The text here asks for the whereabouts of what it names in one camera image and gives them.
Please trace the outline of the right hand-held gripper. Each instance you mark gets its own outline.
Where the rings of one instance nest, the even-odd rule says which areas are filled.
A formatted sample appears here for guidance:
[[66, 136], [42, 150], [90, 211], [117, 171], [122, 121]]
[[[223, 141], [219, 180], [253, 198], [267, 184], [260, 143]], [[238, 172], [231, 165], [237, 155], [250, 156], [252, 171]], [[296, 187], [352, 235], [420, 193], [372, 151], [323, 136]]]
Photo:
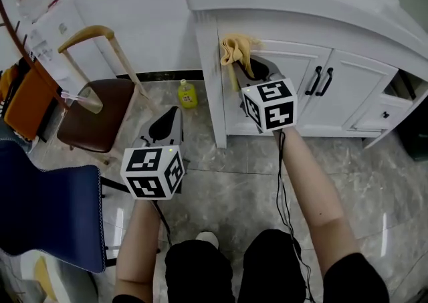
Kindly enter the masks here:
[[250, 76], [245, 66], [233, 63], [239, 88], [239, 127], [259, 134], [297, 123], [298, 98], [291, 79], [286, 78], [271, 61], [250, 58]]

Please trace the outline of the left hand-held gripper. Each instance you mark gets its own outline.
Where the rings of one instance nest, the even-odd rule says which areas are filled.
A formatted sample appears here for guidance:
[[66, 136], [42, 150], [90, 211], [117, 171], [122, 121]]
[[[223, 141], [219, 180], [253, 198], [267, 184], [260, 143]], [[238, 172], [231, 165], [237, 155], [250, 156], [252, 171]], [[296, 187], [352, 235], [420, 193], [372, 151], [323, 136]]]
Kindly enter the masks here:
[[173, 106], [142, 125], [139, 139], [147, 144], [126, 148], [120, 175], [139, 200], [170, 200], [181, 192], [186, 167], [181, 155], [183, 115]]

